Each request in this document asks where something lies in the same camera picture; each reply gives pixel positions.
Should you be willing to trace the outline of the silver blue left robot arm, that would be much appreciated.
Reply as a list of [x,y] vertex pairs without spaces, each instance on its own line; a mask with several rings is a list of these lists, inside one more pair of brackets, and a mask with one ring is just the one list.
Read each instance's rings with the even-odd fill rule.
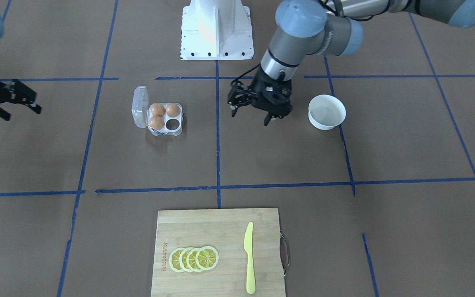
[[231,116],[252,106],[263,121],[292,112],[292,78],[306,56],[350,56],[362,45],[362,22],[385,13],[408,12],[455,28],[475,26],[475,0],[284,0],[275,12],[277,28],[252,83],[231,81]]

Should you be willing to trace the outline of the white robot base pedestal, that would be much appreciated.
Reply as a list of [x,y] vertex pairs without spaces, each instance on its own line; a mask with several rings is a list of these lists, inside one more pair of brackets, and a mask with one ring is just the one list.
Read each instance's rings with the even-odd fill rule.
[[242,1],[192,0],[181,17],[181,60],[254,57],[251,12]]

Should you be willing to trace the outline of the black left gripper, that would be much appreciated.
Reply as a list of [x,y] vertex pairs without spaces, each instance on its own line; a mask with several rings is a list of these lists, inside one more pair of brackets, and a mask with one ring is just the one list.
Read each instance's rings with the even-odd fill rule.
[[[252,83],[246,86],[240,81],[242,77],[258,69]],[[247,70],[230,82],[230,92],[227,103],[230,105],[231,117],[235,117],[238,110],[245,106],[266,111],[264,126],[279,117],[288,116],[292,112],[290,96],[292,95],[292,81],[285,80],[285,70],[280,70],[271,78],[260,65]]]

